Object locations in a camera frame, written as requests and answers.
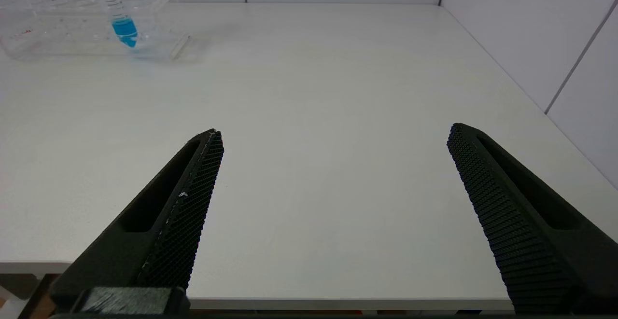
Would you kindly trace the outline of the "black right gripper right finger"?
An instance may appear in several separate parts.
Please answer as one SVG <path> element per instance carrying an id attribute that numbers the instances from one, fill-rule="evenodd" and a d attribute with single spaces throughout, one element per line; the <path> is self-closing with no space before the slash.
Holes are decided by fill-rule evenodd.
<path id="1" fill-rule="evenodd" d="M 615 316 L 618 245 L 481 130 L 447 148 L 518 315 Z"/>

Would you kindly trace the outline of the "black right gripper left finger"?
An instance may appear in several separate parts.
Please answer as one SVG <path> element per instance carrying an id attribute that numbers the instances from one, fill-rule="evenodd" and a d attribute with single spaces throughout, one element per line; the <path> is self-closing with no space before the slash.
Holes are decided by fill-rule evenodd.
<path id="1" fill-rule="evenodd" d="M 52 284 L 57 315 L 183 315 L 225 148 L 191 138 Z"/>

